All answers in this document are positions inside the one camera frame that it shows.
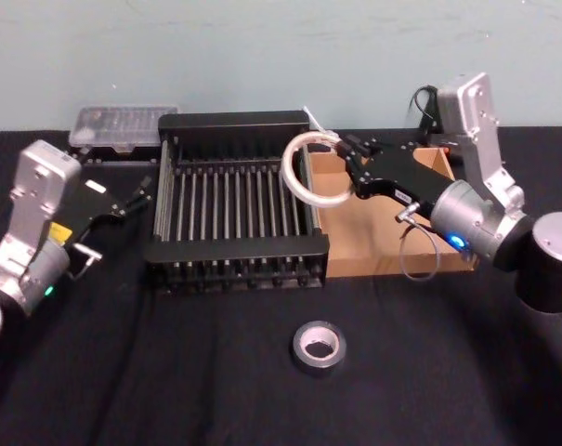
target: black bracket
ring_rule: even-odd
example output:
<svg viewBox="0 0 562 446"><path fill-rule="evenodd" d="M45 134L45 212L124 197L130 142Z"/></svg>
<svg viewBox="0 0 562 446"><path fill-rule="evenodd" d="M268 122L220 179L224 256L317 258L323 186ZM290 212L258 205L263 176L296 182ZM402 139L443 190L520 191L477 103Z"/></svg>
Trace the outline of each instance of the black bracket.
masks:
<svg viewBox="0 0 562 446"><path fill-rule="evenodd" d="M64 242L66 249L79 243L92 230L101 225L122 224L150 202L147 193L150 177L145 177L130 199L122 202L97 183L81 182L73 195L58 211L54 223L70 230L72 234Z"/></svg>
<svg viewBox="0 0 562 446"><path fill-rule="evenodd" d="M430 218L452 180L418 163L413 157L417 147L415 143L397 147L347 136L336 151L346 162L346 172L359 198L385 195L405 206L418 203L418 214Z"/></svg>

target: clear plastic lid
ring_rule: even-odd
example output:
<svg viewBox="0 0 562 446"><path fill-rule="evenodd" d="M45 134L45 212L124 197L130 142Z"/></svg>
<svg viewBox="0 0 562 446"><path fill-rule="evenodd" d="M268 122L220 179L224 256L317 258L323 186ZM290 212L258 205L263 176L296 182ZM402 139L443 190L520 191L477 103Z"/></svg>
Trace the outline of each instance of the clear plastic lid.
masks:
<svg viewBox="0 0 562 446"><path fill-rule="evenodd" d="M118 153L159 146L159 118L169 113L179 113L178 107L84 107L70 132L69 143L79 148L113 147Z"/></svg>

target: white cable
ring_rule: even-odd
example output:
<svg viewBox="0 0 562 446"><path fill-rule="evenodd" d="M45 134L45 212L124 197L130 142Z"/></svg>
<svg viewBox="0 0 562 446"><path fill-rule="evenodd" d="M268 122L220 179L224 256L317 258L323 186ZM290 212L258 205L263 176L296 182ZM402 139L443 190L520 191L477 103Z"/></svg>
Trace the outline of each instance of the white cable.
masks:
<svg viewBox="0 0 562 446"><path fill-rule="evenodd" d="M282 154L281 174L287 188L289 188L296 198L314 207L336 207L348 200L353 194L353 190L349 184L347 190L333 197L318 195L304 187L295 176L293 170L293 155L302 147L305 146L307 150L307 144L322 144L329 147L332 153L336 153L336 144L338 144L340 140L338 135L332 135L328 132L306 132L296 136L287 144Z"/></svg>
<svg viewBox="0 0 562 446"><path fill-rule="evenodd" d="M333 132L332 130L326 130L324 127L322 127L320 125L320 123L318 122L318 120L316 119L316 117L314 116L314 114L309 111L309 108L307 107L307 105L304 105L303 107L303 111L305 113L307 113L307 116L309 117L309 122L316 127L316 130L318 130L321 133L325 133L327 135L333 135L335 137L338 137L338 134L336 132Z"/></svg>
<svg viewBox="0 0 562 446"><path fill-rule="evenodd" d="M431 242L431 244L433 244L433 249L436 252L436 267L435 269L430 272L429 274L427 274L426 276L422 276L422 277L415 277L412 276L407 270L406 267L404 266L404 243L407 240L407 237L409 236L409 233L411 232L411 230L408 230L409 232L406 232L401 240L400 240L400 252L399 252L399 263L400 263L400 270L402 271L402 274L404 274L408 279L414 281L414 282L427 282L430 281L431 279L433 279L434 277L436 277L436 274L438 274L439 271L439 267L441 266L441 254L439 252L439 248L438 248L438 244L436 243L436 239L429 233L428 230L426 230L423 226L419 225L416 221L414 220L406 220L412 227L414 227L415 229L418 229L419 231L421 231L423 234L425 234L427 236L427 238L429 239L429 241Z"/></svg>

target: blue indicator light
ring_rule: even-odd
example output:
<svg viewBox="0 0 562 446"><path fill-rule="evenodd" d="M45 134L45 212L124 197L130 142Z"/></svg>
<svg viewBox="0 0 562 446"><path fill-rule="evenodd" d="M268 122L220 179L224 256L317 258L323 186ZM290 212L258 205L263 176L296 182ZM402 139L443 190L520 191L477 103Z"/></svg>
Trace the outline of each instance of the blue indicator light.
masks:
<svg viewBox="0 0 562 446"><path fill-rule="evenodd" d="M462 237L457 235L451 235L448 237L448 242L456 249L462 250L466 247L466 242L462 239Z"/></svg>

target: black wire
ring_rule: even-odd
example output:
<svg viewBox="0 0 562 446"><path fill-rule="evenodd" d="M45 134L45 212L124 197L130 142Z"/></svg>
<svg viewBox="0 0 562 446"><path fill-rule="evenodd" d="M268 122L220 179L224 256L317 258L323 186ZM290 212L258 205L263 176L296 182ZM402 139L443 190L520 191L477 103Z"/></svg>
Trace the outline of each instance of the black wire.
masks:
<svg viewBox="0 0 562 446"><path fill-rule="evenodd" d="M436 118L434 118L432 115L427 113L425 111L425 109L423 107L421 107L421 105L419 104L419 94L423 91L426 92L429 95L429 100L431 100L431 95L433 94L433 89L431 88L430 85L426 85L426 86L422 86L422 87L418 88L417 91L414 92L414 94L412 95L412 101L414 102L414 105L417 106L417 109L419 109L419 112L421 112L423 115L427 116L429 119L431 119L432 121L435 122Z"/></svg>

